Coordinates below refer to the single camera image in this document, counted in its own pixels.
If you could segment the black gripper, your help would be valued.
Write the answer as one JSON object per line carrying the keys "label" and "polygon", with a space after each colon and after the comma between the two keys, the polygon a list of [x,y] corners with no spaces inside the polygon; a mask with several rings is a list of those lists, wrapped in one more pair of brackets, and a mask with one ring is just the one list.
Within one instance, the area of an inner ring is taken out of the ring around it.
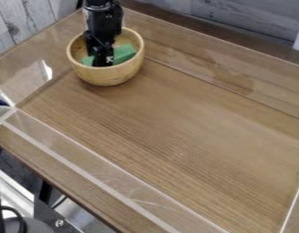
{"label": "black gripper", "polygon": [[124,12],[116,0],[84,0],[82,12],[86,30],[84,38],[89,49],[93,48],[93,62],[96,67],[112,66],[114,50],[110,46],[114,38],[121,34]]}

